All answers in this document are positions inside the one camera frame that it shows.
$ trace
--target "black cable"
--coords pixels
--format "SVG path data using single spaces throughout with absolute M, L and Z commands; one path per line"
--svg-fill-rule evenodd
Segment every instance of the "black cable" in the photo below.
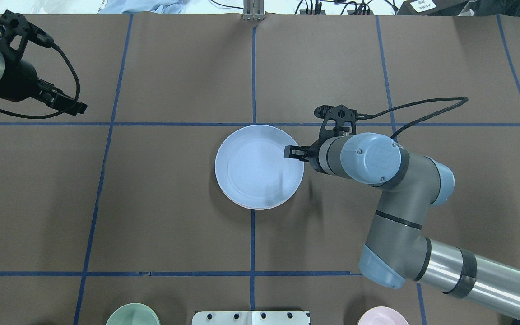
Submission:
M 367 10 L 370 12 L 370 6 L 369 6 L 370 2 L 372 2 L 372 0 L 370 0 L 369 2 L 365 2 L 365 0 L 362 0 L 360 5 L 358 6 L 358 9 L 355 10 L 352 14 L 354 14 L 354 15 L 366 15 L 367 14 Z
M 446 113 L 447 111 L 450 111 L 452 109 L 456 109 L 460 105 L 463 105 L 464 103 L 469 101 L 468 97 L 434 98 L 434 99 L 448 99 L 450 101 L 459 101 L 459 102 L 454 104 L 454 105 L 450 105 L 449 107 L 445 107 L 445 108 L 441 109 L 440 111 L 436 111 L 436 112 L 431 113 L 429 115 L 423 116 L 420 119 L 416 119 L 416 120 L 413 120 L 412 122 L 409 122 L 409 123 L 405 124 L 403 127 L 401 127 L 398 130 L 396 130 L 396 132 L 394 132 L 392 134 L 392 136 L 390 136 L 390 138 L 394 139 L 394 138 L 396 138 L 397 135 L 399 135 L 402 131 L 406 130 L 407 128 L 410 128 L 411 126 L 413 126 L 413 125 L 415 125 L 417 123 L 421 123 L 422 121 L 426 121 L 428 119 L 436 117 L 437 115 L 441 115 L 442 113 Z M 423 102 L 437 102 L 437 101 L 438 100 L 427 99 L 426 101 L 423 101 Z
M 300 2 L 298 2 L 297 10 L 294 11 L 294 14 L 298 13 L 298 9 L 300 9 L 301 4 L 302 4 L 302 0 L 300 0 Z
M 346 7 L 350 4 L 353 4 L 354 5 L 354 11 L 357 10 L 357 7 L 358 7 L 358 4 L 356 1 L 349 1 L 347 2 L 345 5 L 344 5 L 344 8 L 342 8 L 342 11 L 340 12 L 340 14 L 342 15 L 344 13 L 344 9 L 346 9 Z
M 222 6 L 222 7 L 226 7 L 226 8 L 234 8 L 234 9 L 242 9 L 242 10 L 244 10 L 244 8 L 242 8 L 242 7 L 223 5 L 223 4 L 219 3 L 219 2 L 215 2 L 214 0 L 210 0 L 210 2 L 213 2 L 213 3 L 217 4 L 218 6 Z
M 384 2 L 388 3 L 392 7 L 392 10 L 395 12 L 396 16 L 396 12 L 399 10 L 399 8 L 396 6 L 395 0 L 392 0 L 392 3 L 390 3 L 388 0 L 384 0 Z
M 469 101 L 469 98 L 468 97 L 446 97 L 446 98 L 425 99 L 422 101 L 407 103 L 404 105 L 393 107 L 391 109 L 387 109 L 386 111 L 381 111 L 380 113 L 376 113 L 375 115 L 368 115 L 363 120 L 374 119 L 374 118 L 384 115 L 386 113 L 390 113 L 392 111 L 396 111 L 397 109 L 401 109 L 401 108 L 405 108 L 405 107 L 411 107 L 411 106 L 420 105 L 420 104 L 424 104 L 424 103 L 431 103 L 431 102 L 449 102 L 449 101 L 459 101 L 459 102 L 455 103 L 454 105 L 450 105 L 449 107 L 445 107 L 445 108 L 441 109 L 440 111 L 436 111 L 429 115 L 425 115 L 425 116 L 421 117 L 420 119 L 416 119 L 410 123 L 405 124 L 403 127 L 396 130 L 396 132 L 394 132 L 392 134 L 392 136 L 390 136 L 391 139 L 394 139 L 394 138 L 396 138 L 397 135 L 399 135 L 402 131 L 406 130 L 407 128 L 410 128 L 411 126 L 413 126 L 417 123 L 421 123 L 422 121 L 426 121 L 428 119 L 436 117 L 437 115 L 441 115 L 442 113 L 446 113 L 447 111 L 450 111 L 451 109 L 455 109 L 455 108 L 459 107 L 460 105 L 463 105 L 464 103 Z
M 13 117 L 20 117 L 21 119 L 43 120 L 43 119 L 49 119 L 51 117 L 56 117 L 58 115 L 61 115 L 61 114 L 65 113 L 67 110 L 74 108 L 78 104 L 78 99 L 79 99 L 79 94 L 80 94 L 80 83 L 79 83 L 78 74 L 76 74 L 74 66 L 72 66 L 71 62 L 68 60 L 68 57 L 60 49 L 59 46 L 54 44 L 52 46 L 52 49 L 58 51 L 58 53 L 64 59 L 68 68 L 70 69 L 70 72 L 72 72 L 72 76 L 74 76 L 74 80 L 76 82 L 76 96 L 74 97 L 74 104 L 70 107 L 66 107 L 65 109 L 62 109 L 61 111 L 56 111 L 56 113 L 52 113 L 52 114 L 48 114 L 48 115 L 23 115 L 23 114 L 13 113 L 12 111 L 6 111 L 5 109 L 0 109 L 0 113 L 9 115 L 9 116 L 13 116 Z

